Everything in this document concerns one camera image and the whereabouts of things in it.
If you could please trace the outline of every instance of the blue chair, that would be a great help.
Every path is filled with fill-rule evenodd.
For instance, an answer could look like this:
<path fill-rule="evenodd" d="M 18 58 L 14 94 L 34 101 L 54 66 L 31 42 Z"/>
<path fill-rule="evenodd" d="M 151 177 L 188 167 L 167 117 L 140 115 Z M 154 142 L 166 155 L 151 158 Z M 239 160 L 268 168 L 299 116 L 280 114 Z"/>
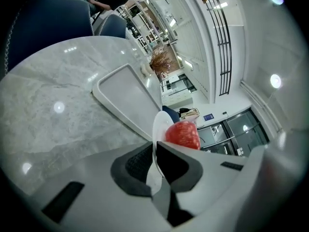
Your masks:
<path fill-rule="evenodd" d="M 171 117 L 171 119 L 173 120 L 174 123 L 177 123 L 180 121 L 179 119 L 179 113 L 177 113 L 176 111 L 174 111 L 173 109 L 169 108 L 168 106 L 163 106 L 162 110 L 164 112 L 167 112 L 169 114 L 169 116 Z"/>
<path fill-rule="evenodd" d="M 106 17 L 100 27 L 97 28 L 95 35 L 112 36 L 126 38 L 126 20 L 111 14 Z"/>
<path fill-rule="evenodd" d="M 20 9 L 9 32 L 4 66 L 10 71 L 43 48 L 93 35 L 86 1 L 29 0 Z"/>

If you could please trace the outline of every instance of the black railing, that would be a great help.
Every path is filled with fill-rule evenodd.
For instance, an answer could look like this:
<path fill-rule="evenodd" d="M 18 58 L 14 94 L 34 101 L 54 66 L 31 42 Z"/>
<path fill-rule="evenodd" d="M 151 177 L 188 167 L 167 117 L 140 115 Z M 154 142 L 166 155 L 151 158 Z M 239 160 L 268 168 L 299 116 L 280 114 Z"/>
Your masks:
<path fill-rule="evenodd" d="M 232 77 L 231 38 L 224 11 L 219 0 L 206 0 L 207 10 L 211 15 L 220 53 L 220 96 L 229 94 Z"/>

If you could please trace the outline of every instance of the dried plant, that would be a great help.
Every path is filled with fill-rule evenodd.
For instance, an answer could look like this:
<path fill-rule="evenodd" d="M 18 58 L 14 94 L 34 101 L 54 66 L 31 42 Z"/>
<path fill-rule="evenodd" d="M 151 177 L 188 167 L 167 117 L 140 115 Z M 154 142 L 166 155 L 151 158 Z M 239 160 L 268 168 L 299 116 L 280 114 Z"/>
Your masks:
<path fill-rule="evenodd" d="M 167 49 L 158 51 L 152 55 L 150 67 L 155 72 L 157 77 L 161 80 L 161 73 L 169 72 L 174 67 L 175 61 L 171 60 L 168 56 Z"/>

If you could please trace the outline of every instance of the white tray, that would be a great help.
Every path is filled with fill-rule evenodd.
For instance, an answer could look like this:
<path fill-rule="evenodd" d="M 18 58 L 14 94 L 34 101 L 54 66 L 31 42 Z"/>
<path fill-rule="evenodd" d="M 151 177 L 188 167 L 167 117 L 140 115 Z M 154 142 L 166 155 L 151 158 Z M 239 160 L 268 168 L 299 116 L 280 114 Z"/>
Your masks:
<path fill-rule="evenodd" d="M 161 108 L 129 64 L 99 79 L 92 92 L 123 123 L 152 141 L 153 123 Z"/>

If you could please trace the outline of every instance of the blue sign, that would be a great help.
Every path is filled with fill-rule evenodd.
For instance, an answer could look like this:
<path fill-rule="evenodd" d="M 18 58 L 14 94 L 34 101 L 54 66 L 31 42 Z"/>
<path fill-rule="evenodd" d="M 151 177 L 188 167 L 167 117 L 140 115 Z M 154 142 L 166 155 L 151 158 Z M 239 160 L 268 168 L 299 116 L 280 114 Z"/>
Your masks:
<path fill-rule="evenodd" d="M 205 121 L 211 120 L 211 119 L 213 119 L 213 118 L 214 118 L 214 117 L 213 117 L 212 114 L 208 114 L 208 115 L 204 116 Z"/>

